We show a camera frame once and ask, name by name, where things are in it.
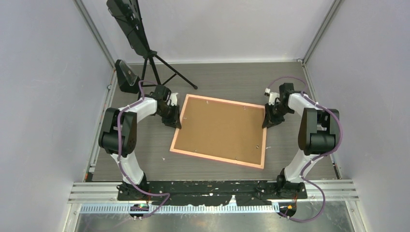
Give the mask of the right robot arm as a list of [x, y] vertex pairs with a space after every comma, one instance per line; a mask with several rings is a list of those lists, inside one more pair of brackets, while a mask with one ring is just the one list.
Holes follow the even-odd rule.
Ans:
[[266, 88], [269, 98], [265, 104], [262, 128], [284, 122], [286, 114], [298, 113], [301, 122], [298, 132], [298, 151], [291, 163], [277, 176], [274, 193], [281, 198], [296, 196], [304, 190], [305, 175], [324, 156], [332, 154], [340, 144], [339, 112], [314, 102], [308, 94], [296, 91], [292, 83], [279, 86], [279, 92]]

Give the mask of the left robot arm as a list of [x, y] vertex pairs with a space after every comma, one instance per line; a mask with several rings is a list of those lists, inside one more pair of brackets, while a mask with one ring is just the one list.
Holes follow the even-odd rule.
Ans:
[[130, 105], [108, 108], [98, 138], [100, 148], [116, 161], [122, 174], [123, 184], [119, 189], [130, 189], [130, 194], [137, 200], [143, 200], [149, 189], [146, 174], [135, 154], [137, 126], [144, 118], [155, 115], [159, 115], [168, 127], [182, 128], [178, 94], [166, 86], [157, 85], [153, 92]]

